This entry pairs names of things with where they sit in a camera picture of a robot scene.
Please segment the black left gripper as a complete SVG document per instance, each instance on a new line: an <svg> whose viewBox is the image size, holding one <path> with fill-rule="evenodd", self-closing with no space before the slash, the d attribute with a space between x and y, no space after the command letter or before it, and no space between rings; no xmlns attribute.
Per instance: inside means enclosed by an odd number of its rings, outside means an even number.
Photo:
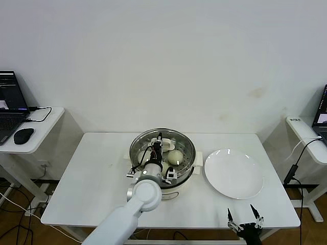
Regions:
<svg viewBox="0 0 327 245"><path fill-rule="evenodd" d="M153 143L152 149L153 156L151 157L151 162L162 166L162 132L159 132L157 141Z"/></svg>

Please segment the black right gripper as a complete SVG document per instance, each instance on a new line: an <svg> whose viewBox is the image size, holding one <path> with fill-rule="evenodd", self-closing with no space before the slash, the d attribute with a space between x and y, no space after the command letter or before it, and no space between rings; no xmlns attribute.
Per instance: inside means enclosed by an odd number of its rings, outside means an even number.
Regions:
<svg viewBox="0 0 327 245"><path fill-rule="evenodd" d="M255 209L255 207L250 205L253 215L255 217L255 223L245 223L240 224L239 226L233 222L233 217L228 208L228 227L237 232L237 235L240 238L243 238L247 245L262 245L262 241L260 239L260 235L262 233L262 226L264 223L264 217L260 216L259 212Z"/></svg>

